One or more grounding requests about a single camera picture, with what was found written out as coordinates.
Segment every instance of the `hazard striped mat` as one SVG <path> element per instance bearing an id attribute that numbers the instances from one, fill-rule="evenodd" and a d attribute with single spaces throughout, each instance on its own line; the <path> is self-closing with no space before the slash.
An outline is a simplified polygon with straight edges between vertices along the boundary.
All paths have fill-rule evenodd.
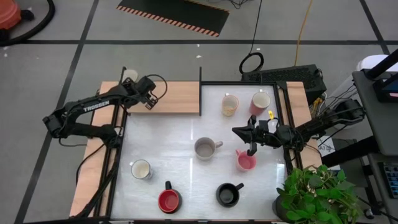
<path id="1" fill-rule="evenodd" d="M 117 9 L 218 37 L 229 11 L 188 0 L 122 0 Z"/>

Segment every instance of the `red vacuum cleaner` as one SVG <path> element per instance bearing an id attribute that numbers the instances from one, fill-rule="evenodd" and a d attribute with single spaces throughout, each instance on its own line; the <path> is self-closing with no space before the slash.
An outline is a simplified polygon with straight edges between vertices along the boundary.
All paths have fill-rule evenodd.
<path id="1" fill-rule="evenodd" d="M 18 37 L 10 39 L 10 31 L 21 20 L 32 21 L 34 15 L 30 10 L 20 10 L 14 0 L 0 0 L 0 46 L 19 44 L 40 32 L 52 20 L 55 6 L 52 0 L 47 0 L 49 12 L 46 17 L 32 30 Z"/>

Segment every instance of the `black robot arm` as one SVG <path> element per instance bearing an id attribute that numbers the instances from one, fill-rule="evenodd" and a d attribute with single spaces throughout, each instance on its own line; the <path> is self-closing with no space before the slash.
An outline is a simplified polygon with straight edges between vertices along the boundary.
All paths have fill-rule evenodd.
<path id="1" fill-rule="evenodd" d="M 352 125 L 362 121 L 365 111 L 357 100 L 346 100 L 338 103 L 332 110 L 327 109 L 321 116 L 293 128 L 287 125 L 277 127 L 274 133 L 268 130 L 268 121 L 259 121 L 255 126 L 256 116 L 249 118 L 248 125 L 240 128 L 232 128 L 245 143 L 250 147 L 248 155 L 253 156 L 257 152 L 257 144 L 271 147 L 284 146 L 287 149 L 304 146 L 312 136 L 336 125 Z"/>
<path id="2" fill-rule="evenodd" d="M 77 118 L 85 113 L 109 105 L 123 105 L 130 108 L 139 102 L 146 104 L 151 110 L 157 103 L 157 97 L 151 95 L 155 83 L 147 78 L 141 78 L 137 83 L 126 78 L 122 84 L 112 87 L 108 92 L 83 100 L 66 103 L 64 107 L 55 110 L 43 119 L 53 138 L 67 138 L 69 135 L 100 138 L 107 147 L 118 147 L 118 134 L 110 124 L 93 126 L 76 123 Z"/>

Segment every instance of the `black mug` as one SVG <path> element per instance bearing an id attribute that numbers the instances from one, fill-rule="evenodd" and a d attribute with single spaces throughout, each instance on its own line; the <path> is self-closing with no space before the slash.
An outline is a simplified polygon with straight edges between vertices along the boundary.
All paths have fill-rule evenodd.
<path id="1" fill-rule="evenodd" d="M 172 189 L 170 181 L 166 181 L 166 189 L 160 193 L 158 205 L 164 213 L 174 213 L 181 207 L 182 198 L 178 191 Z"/>
<path id="2" fill-rule="evenodd" d="M 239 189 L 243 186 L 243 183 L 237 186 L 230 183 L 221 184 L 216 191 L 218 203 L 227 208 L 235 206 L 239 200 Z"/>

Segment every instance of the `keyboard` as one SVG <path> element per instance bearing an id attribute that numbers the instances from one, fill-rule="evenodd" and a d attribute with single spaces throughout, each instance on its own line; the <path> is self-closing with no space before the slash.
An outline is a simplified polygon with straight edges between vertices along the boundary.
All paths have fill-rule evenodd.
<path id="1" fill-rule="evenodd" d="M 398 163 L 380 162 L 379 167 L 390 198 L 398 198 Z"/>
<path id="2" fill-rule="evenodd" d="M 298 67 L 278 68 L 258 72 L 249 72 L 243 75 L 244 81 L 274 82 L 292 81 L 303 82 L 304 88 L 311 89 L 317 86 L 317 78 L 320 77 L 320 70 L 315 65 L 304 65 Z"/>

